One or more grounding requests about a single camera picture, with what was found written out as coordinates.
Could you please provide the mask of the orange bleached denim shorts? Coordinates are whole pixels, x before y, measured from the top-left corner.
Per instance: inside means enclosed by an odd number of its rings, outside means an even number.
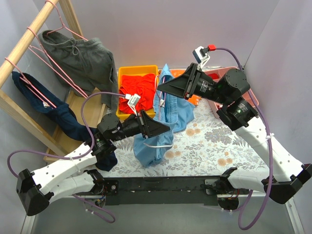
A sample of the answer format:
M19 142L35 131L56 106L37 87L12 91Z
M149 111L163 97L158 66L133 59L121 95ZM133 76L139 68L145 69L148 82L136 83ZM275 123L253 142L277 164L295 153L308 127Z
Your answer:
M178 76L182 75L184 72L185 72L184 70L177 70L177 69L171 70L171 73L174 78L177 78ZM200 100L201 100L201 97L197 95L192 95L192 97L188 99L188 101L195 106L199 104Z

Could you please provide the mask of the light blue shorts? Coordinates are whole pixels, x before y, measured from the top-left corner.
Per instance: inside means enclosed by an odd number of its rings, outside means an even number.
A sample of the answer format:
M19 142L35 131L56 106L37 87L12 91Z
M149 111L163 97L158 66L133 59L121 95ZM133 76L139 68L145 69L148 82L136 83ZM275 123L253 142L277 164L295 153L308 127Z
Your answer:
M134 136L134 154L144 167L159 164L174 145L174 133L186 130L187 124L194 120L195 106L189 101L170 94L166 100L169 122L158 122L169 126L170 130L152 138L143 138L142 134Z

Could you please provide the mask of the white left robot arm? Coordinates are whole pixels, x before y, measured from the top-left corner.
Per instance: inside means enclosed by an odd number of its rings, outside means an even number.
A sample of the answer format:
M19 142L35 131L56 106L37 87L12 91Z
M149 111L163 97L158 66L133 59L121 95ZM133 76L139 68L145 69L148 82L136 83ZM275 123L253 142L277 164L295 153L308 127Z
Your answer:
M149 117L145 111L131 114L120 122L115 114L106 114L97 125L94 139L82 143L74 151L41 169L25 169L18 175L16 192L28 216L45 210L50 203L78 193L117 194L118 182L106 181L96 169L86 167L106 160L116 150L115 141L137 134L152 138L170 127Z

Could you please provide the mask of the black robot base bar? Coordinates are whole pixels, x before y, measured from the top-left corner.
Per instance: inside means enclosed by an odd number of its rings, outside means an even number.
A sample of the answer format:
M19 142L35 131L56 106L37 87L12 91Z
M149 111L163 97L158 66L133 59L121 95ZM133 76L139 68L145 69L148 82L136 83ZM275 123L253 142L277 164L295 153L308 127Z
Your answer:
M107 177L106 205L203 204L217 206L217 191L210 190L219 176Z

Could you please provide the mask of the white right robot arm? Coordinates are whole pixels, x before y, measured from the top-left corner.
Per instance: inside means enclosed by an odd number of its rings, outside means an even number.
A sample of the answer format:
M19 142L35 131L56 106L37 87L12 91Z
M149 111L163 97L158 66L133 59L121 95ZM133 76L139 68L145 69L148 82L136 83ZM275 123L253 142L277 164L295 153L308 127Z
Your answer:
M284 204L311 178L311 164L294 158L273 134L267 133L258 111L243 98L250 89L243 71L232 68L215 82L192 63L182 75L160 84L157 89L178 98L197 95L221 104L217 111L219 119L243 138L269 167L265 173L231 167L208 188L227 194L237 189L264 192L273 201Z

